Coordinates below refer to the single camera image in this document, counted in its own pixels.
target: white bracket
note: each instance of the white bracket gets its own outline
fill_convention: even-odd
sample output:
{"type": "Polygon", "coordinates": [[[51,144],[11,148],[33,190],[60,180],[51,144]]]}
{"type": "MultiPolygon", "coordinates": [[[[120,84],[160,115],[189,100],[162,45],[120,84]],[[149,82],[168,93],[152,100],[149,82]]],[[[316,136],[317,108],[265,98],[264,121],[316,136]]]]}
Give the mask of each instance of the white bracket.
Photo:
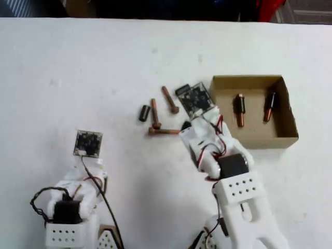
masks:
{"type": "Polygon", "coordinates": [[[84,246],[86,224],[46,224],[46,246],[80,248],[84,246]]]}
{"type": "Polygon", "coordinates": [[[118,249],[113,235],[110,231],[104,230],[98,239],[97,249],[118,249]]]}
{"type": "Polygon", "coordinates": [[[271,212],[266,192],[256,171],[220,180],[214,188],[233,249],[253,248],[260,240],[266,248],[288,249],[271,212]],[[252,219],[245,220],[240,204],[246,202],[252,219]]]}

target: wire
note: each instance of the wire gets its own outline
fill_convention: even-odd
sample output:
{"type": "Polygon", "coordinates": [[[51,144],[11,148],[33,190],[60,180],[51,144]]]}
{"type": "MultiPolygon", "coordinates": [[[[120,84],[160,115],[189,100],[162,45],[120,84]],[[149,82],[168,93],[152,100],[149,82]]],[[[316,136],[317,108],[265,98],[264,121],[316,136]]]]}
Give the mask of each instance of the wire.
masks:
{"type": "MultiPolygon", "coordinates": [[[[227,148],[226,148],[226,144],[225,144],[224,140],[222,140],[221,137],[219,136],[219,134],[222,134],[222,133],[223,133],[222,129],[220,130],[220,129],[218,128],[218,126],[216,126],[215,124],[213,124],[213,123],[211,123],[210,121],[208,121],[208,120],[203,116],[203,114],[202,114],[201,116],[199,116],[199,117],[201,117],[202,119],[204,119],[207,123],[209,123],[209,124],[213,127],[213,129],[214,129],[214,131],[215,131],[217,137],[219,138],[219,140],[221,141],[221,143],[223,144],[223,147],[224,147],[224,150],[223,150],[223,152],[220,154],[220,156],[224,156],[224,155],[226,154],[226,152],[227,152],[227,148]]],[[[217,122],[217,125],[218,125],[219,122],[220,122],[220,123],[221,123],[221,127],[223,127],[223,119],[224,119],[223,116],[220,115],[219,120],[218,120],[218,122],[217,122]]]]}
{"type": "Polygon", "coordinates": [[[46,223],[46,222],[51,222],[52,220],[48,218],[48,216],[45,214],[45,212],[44,212],[43,209],[38,209],[38,208],[36,207],[36,205],[35,205],[35,200],[37,200],[37,198],[40,196],[40,194],[41,194],[42,192],[47,191],[47,190],[52,190],[52,189],[54,189],[54,190],[59,190],[59,191],[64,191],[65,194],[66,194],[66,197],[67,197],[69,200],[72,199],[71,196],[69,195],[68,190],[67,190],[66,188],[61,188],[61,187],[47,187],[47,188],[42,188],[40,191],[38,191],[38,192],[35,194],[35,196],[31,199],[31,201],[30,201],[30,205],[32,206],[33,210],[34,210],[37,214],[39,214],[39,215],[41,215],[41,216],[43,217],[45,223],[46,223]]]}
{"type": "Polygon", "coordinates": [[[219,202],[218,202],[218,199],[217,197],[215,196],[216,198],[216,201],[217,201],[217,206],[218,206],[218,221],[217,221],[217,224],[214,226],[214,228],[212,228],[212,230],[210,232],[207,233],[207,236],[205,237],[205,249],[208,249],[208,238],[209,236],[213,233],[213,231],[217,228],[217,226],[219,225],[219,220],[220,220],[220,209],[219,209],[219,202]]]}
{"type": "MultiPolygon", "coordinates": [[[[103,187],[103,180],[101,180],[98,176],[94,176],[93,178],[100,180],[100,187],[103,187]]],[[[83,182],[86,180],[92,179],[91,177],[87,177],[85,179],[83,179],[83,182]]]]}
{"type": "Polygon", "coordinates": [[[208,143],[208,144],[206,144],[206,145],[204,145],[203,146],[203,148],[202,148],[202,151],[201,151],[201,153],[200,153],[200,155],[198,156],[198,159],[197,159],[197,167],[199,168],[199,165],[201,164],[201,162],[202,162],[202,160],[203,160],[203,154],[204,154],[204,151],[205,151],[205,149],[209,146],[209,145],[213,145],[214,147],[216,147],[217,148],[217,150],[218,150],[218,156],[220,156],[221,154],[222,154],[222,152],[221,152],[221,150],[218,148],[218,146],[216,145],[216,144],[213,144],[213,143],[208,143]]]}
{"type": "Polygon", "coordinates": [[[116,222],[116,219],[115,219],[115,216],[114,216],[114,214],[113,214],[113,211],[112,211],[112,209],[111,209],[110,206],[109,206],[109,203],[108,203],[108,200],[107,200],[107,198],[106,198],[106,196],[105,196],[105,193],[104,193],[104,191],[102,190],[102,188],[100,187],[100,185],[97,183],[97,181],[95,180],[95,178],[93,177],[93,175],[92,175],[92,174],[90,173],[90,171],[88,170],[87,166],[85,165],[85,163],[84,163],[84,161],[83,161],[83,157],[84,157],[84,156],[81,156],[81,161],[82,161],[82,163],[83,163],[84,169],[85,169],[85,171],[87,172],[88,176],[93,180],[93,182],[94,182],[95,185],[97,186],[97,188],[98,188],[100,194],[102,195],[102,197],[103,197],[103,199],[104,199],[104,201],[105,201],[105,203],[106,203],[106,206],[107,206],[107,208],[108,208],[108,210],[109,210],[109,213],[110,213],[110,215],[112,216],[112,219],[113,219],[113,221],[114,221],[115,229],[116,229],[116,231],[117,231],[117,233],[118,233],[118,235],[119,235],[121,248],[122,248],[122,249],[125,249],[125,247],[124,247],[124,245],[123,245],[123,240],[122,240],[122,236],[121,236],[121,233],[120,233],[120,229],[119,229],[118,223],[116,222]]]}
{"type": "Polygon", "coordinates": [[[73,199],[74,199],[74,197],[76,196],[78,190],[79,190],[81,187],[82,187],[82,184],[78,185],[78,187],[76,188],[76,190],[75,190],[75,192],[74,192],[74,194],[73,194],[73,199]]]}

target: bolt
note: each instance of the bolt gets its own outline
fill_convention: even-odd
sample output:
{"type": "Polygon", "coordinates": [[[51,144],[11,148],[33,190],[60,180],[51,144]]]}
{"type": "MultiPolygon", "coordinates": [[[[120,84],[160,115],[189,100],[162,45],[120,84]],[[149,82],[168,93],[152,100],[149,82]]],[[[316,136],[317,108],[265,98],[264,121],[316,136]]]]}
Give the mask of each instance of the bolt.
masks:
{"type": "Polygon", "coordinates": [[[165,95],[167,102],[169,103],[170,107],[171,107],[171,113],[173,114],[177,114],[178,113],[178,107],[174,104],[170,94],[168,93],[168,90],[165,86],[163,86],[161,88],[161,91],[163,92],[163,94],[165,95]]]}
{"type": "Polygon", "coordinates": [[[272,92],[267,96],[264,106],[264,122],[269,122],[272,114],[272,109],[275,106],[275,92],[272,92]]]}
{"type": "Polygon", "coordinates": [[[245,106],[244,106],[244,96],[241,93],[239,93],[235,98],[235,111],[238,117],[238,126],[244,127],[245,106]]]}
{"type": "Polygon", "coordinates": [[[151,109],[152,109],[152,118],[154,121],[152,127],[155,129],[160,129],[161,123],[159,123],[158,120],[157,104],[155,99],[151,99],[151,109]]]}
{"type": "Polygon", "coordinates": [[[149,135],[155,135],[155,134],[173,134],[178,135],[181,131],[180,130],[169,130],[169,129],[154,129],[153,127],[149,128],[149,135]]]}

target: red object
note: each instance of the red object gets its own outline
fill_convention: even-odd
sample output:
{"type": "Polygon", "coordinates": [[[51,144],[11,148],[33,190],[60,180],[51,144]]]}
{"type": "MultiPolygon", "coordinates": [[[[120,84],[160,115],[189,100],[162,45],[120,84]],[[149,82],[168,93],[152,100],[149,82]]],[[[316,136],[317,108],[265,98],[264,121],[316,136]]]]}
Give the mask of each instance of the red object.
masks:
{"type": "Polygon", "coordinates": [[[257,0],[257,7],[260,5],[258,21],[269,22],[276,10],[285,2],[286,0],[257,0]]]}

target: cardboard box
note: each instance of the cardboard box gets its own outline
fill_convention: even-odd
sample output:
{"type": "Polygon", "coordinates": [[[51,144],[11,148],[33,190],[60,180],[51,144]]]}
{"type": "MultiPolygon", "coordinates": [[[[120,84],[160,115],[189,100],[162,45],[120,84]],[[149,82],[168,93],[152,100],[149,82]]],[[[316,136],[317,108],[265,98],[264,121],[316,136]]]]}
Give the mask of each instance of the cardboard box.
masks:
{"type": "Polygon", "coordinates": [[[214,76],[211,97],[224,116],[233,137],[248,149],[287,148],[299,139],[289,95],[282,76],[214,76]],[[263,122],[265,98],[278,94],[278,105],[268,123],[263,122]],[[233,111],[238,93],[245,97],[244,127],[239,128],[233,111]]]}

